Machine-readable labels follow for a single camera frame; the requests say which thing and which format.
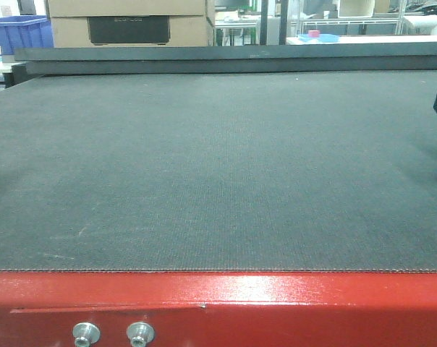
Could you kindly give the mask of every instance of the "table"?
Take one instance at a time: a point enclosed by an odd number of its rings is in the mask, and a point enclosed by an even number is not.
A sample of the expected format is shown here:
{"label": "table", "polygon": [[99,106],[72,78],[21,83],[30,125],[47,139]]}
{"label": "table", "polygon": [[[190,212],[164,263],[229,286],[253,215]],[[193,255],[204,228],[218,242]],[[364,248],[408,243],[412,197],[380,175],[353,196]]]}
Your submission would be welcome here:
{"label": "table", "polygon": [[14,77],[12,74],[12,67],[20,63],[3,63],[0,65],[0,74],[3,74],[4,82],[0,82],[1,85],[5,85],[6,88],[14,85]]}
{"label": "table", "polygon": [[141,320],[166,347],[437,346],[436,91],[414,71],[0,92],[0,346],[78,322],[124,346]]}
{"label": "table", "polygon": [[[340,36],[338,43],[413,43],[413,42],[437,42],[437,35],[359,35]],[[289,45],[308,44],[298,38],[287,38]]]}
{"label": "table", "polygon": [[[228,32],[228,36],[230,39],[230,46],[234,46],[234,35],[233,30],[251,30],[251,44],[255,44],[255,28],[257,26],[257,16],[252,16],[249,18],[240,18],[239,20],[216,20],[216,25],[214,30],[217,33],[217,30],[223,30]],[[243,35],[242,45],[245,44],[245,37]]]}

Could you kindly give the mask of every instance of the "black gantry bar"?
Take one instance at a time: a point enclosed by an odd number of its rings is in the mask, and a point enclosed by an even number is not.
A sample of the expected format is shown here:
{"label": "black gantry bar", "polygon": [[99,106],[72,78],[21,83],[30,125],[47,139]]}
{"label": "black gantry bar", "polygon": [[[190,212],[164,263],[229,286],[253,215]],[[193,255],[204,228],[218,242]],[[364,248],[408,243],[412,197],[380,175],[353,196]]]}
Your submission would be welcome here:
{"label": "black gantry bar", "polygon": [[260,44],[267,44],[267,27],[268,27],[268,0],[262,0],[262,10],[260,15]]}
{"label": "black gantry bar", "polygon": [[281,21],[279,24],[279,44],[286,45],[288,33],[289,0],[281,0]]}

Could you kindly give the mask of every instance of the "metal post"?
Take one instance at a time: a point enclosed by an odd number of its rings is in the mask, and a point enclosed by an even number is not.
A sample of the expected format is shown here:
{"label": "metal post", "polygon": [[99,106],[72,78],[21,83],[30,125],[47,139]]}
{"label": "metal post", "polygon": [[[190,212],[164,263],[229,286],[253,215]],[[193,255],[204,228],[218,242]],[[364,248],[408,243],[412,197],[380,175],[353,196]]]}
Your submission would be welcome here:
{"label": "metal post", "polygon": [[407,0],[401,0],[399,6],[399,18],[395,27],[395,35],[401,35],[404,27],[404,16],[407,8]]}
{"label": "metal post", "polygon": [[279,23],[279,44],[286,45],[288,34],[289,0],[281,0],[281,20]]}
{"label": "metal post", "polygon": [[262,12],[260,17],[260,44],[267,44],[267,27],[268,27],[268,0],[262,0]]}

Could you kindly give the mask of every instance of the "blue plastic crate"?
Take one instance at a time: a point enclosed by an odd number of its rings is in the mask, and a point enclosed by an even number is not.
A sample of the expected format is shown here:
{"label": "blue plastic crate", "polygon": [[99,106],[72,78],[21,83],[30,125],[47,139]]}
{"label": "blue plastic crate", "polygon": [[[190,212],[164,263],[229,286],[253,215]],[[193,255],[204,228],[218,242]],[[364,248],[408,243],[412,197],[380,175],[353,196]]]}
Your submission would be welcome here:
{"label": "blue plastic crate", "polygon": [[51,23],[46,16],[0,18],[2,54],[14,54],[15,48],[53,47]]}

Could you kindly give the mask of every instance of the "metal rack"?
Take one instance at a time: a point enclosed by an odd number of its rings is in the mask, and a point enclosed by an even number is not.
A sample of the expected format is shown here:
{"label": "metal rack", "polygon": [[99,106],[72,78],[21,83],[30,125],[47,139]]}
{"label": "metal rack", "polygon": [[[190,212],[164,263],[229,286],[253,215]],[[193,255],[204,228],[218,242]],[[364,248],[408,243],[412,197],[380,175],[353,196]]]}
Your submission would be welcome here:
{"label": "metal rack", "polygon": [[[332,19],[303,19],[300,16],[300,11],[297,15],[297,35],[304,33],[304,26],[306,25],[372,25],[372,24],[395,24],[395,34],[402,33],[405,8],[407,7],[408,0],[401,0],[399,6],[399,12],[397,17],[371,17],[371,18],[332,18]],[[299,0],[299,8],[303,9],[305,0]]]}

